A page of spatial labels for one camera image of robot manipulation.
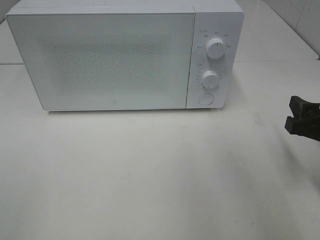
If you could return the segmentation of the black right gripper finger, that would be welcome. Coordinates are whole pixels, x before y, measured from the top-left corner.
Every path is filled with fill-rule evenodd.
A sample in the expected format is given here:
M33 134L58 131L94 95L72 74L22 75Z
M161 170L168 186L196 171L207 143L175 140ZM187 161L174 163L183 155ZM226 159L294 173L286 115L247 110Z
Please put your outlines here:
M320 141L320 118L317 116L304 119L288 116L284 128L291 135L298 135L318 142Z
M289 108L296 119L306 119L320 115L320 104L306 101L299 96L292 96Z

